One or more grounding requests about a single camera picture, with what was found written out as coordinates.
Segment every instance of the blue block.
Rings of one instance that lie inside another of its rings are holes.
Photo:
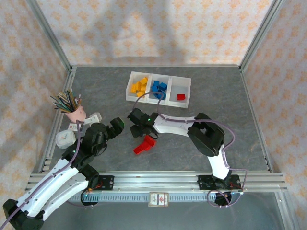
[[[159,89],[165,91],[167,89],[167,85],[165,83],[160,83]]]
[[[159,92],[158,87],[153,85],[152,86],[152,92]]]
[[[157,93],[155,93],[154,95],[155,95],[155,97],[158,98],[158,99],[160,99],[161,96],[162,96],[161,94],[157,94]]]
[[[160,85],[160,82],[158,80],[155,80],[153,83],[154,83],[153,85],[156,86],[156,87],[158,87]]]
[[[163,98],[162,98],[162,100],[165,100],[165,98],[166,98],[165,92],[163,92],[162,90],[159,90],[159,92],[163,93]],[[162,94],[156,94],[156,95],[159,96],[159,97],[156,96],[158,99],[160,99],[160,98],[162,97]]]

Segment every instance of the wire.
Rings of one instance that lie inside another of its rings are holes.
[[[24,202],[19,207],[17,207],[15,211],[12,212],[12,214],[9,215],[9,217],[5,220],[5,222],[0,227],[0,230],[4,229],[4,227],[10,222],[10,220],[16,215],[16,213],[19,212],[51,178],[56,177],[58,174],[63,172],[65,169],[67,169],[67,167],[69,167],[71,163],[76,159],[79,148],[80,148],[80,142],[81,142],[81,132],[80,132],[80,127],[79,127],[79,123],[81,122],[77,120],[76,123],[77,123],[77,129],[78,129],[78,142],[77,142],[76,152],[73,155],[72,159],[63,168],[53,173],[51,176],[45,179],[39,186],[37,186],[37,188],[29,195],[29,197],[25,199]]]
[[[135,101],[132,110],[136,107],[137,102],[138,102],[143,96],[148,95],[148,94],[154,94],[154,93],[162,94],[162,95],[163,95],[163,93],[161,93],[161,92],[147,92],[147,93],[143,94],[141,97],[139,97],[139,98]],[[215,123],[215,124],[217,124],[217,125],[219,125],[219,126],[222,126],[222,127],[226,128],[226,129],[231,133],[231,135],[232,135],[231,141],[228,142],[228,143],[222,148],[222,157],[223,157],[223,161],[224,161],[224,164],[225,164],[225,167],[226,167],[226,168],[228,168],[228,169],[230,169],[230,170],[233,170],[233,171],[242,171],[242,170],[245,171],[244,181],[243,181],[243,183],[242,183],[242,191],[243,191],[243,190],[244,190],[244,185],[245,185],[245,182],[246,182],[246,178],[247,178],[247,174],[248,174],[248,170],[247,170],[247,169],[233,169],[233,168],[230,168],[229,164],[227,163],[226,156],[225,156],[225,150],[226,150],[228,147],[230,147],[230,146],[234,143],[234,141],[236,140],[235,132],[234,132],[229,126],[227,126],[227,125],[225,125],[225,124],[223,124],[223,123],[221,123],[221,122],[219,122],[219,121],[216,121],[216,120],[211,120],[211,119],[177,120],[177,119],[166,118],[166,117],[164,117],[164,116],[161,114],[161,112],[160,112],[160,110],[159,110],[159,105],[160,105],[161,100],[162,100],[162,97],[159,99],[159,101],[158,101],[158,103],[157,103],[157,113],[159,114],[160,117],[162,117],[162,118],[163,118],[164,120],[166,120],[166,121],[182,122],[182,123],[190,123],[190,122],[211,122],[211,123]],[[221,194],[221,195],[226,199],[228,205],[226,205],[226,206],[216,206],[216,205],[213,205],[213,204],[209,201],[209,195],[210,195],[211,192],[217,192],[217,193]],[[207,194],[208,203],[209,203],[211,206],[213,206],[213,207],[218,207],[218,208],[221,208],[221,207],[230,207],[230,206],[234,205],[236,202],[238,202],[238,200],[240,199],[240,197],[241,197],[241,194],[240,194],[240,196],[238,197],[238,199],[237,199],[234,203],[230,204],[230,202],[229,202],[229,200],[227,199],[227,197],[226,197],[221,191],[219,191],[219,190],[211,190],[211,191],[209,191],[209,193]]]

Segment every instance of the yellow block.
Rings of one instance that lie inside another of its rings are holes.
[[[146,91],[146,85],[142,85],[142,86],[141,86],[141,92],[144,92],[144,93],[145,93],[145,91]]]
[[[142,83],[138,82],[137,84],[138,84],[137,91],[141,91]]]
[[[147,83],[147,78],[143,78],[142,80],[140,80],[141,84],[144,85]]]
[[[132,85],[131,92],[136,93],[136,84]]]
[[[141,97],[143,94],[144,94],[143,92],[138,92],[136,95],[137,95],[138,97]]]

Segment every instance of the gray table surface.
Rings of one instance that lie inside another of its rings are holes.
[[[191,78],[191,98],[188,109],[161,106],[166,115],[189,117],[205,113],[211,119],[229,125],[236,133],[235,143],[226,151],[233,168],[267,170],[259,137],[256,132],[247,95],[238,68],[235,67],[78,67],[72,85],[75,94],[81,94],[87,115],[99,112],[102,122],[108,124],[115,117],[125,122],[124,131],[108,142],[103,155],[91,165],[98,171],[110,170],[196,170],[210,172],[206,156],[197,151],[192,141],[184,136],[160,134],[157,145],[136,156],[133,149],[143,138],[134,139],[133,125],[126,117],[134,102],[126,101],[126,87],[132,71]],[[147,114],[156,111],[156,105],[139,103]],[[61,130],[69,120],[64,116]],[[231,135],[225,130],[225,141]],[[52,164],[64,151],[56,147]]]
[[[206,202],[101,203],[91,208],[59,207],[42,230],[284,230],[274,193],[246,193],[232,207]]]

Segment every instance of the wall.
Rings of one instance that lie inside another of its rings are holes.
[[[276,170],[307,226],[307,4],[288,0],[245,73]]]
[[[272,0],[38,0],[73,65],[240,64]]]
[[[41,157],[54,116],[49,96],[61,90],[66,70],[25,0],[0,1],[0,15],[2,205],[23,194]]]

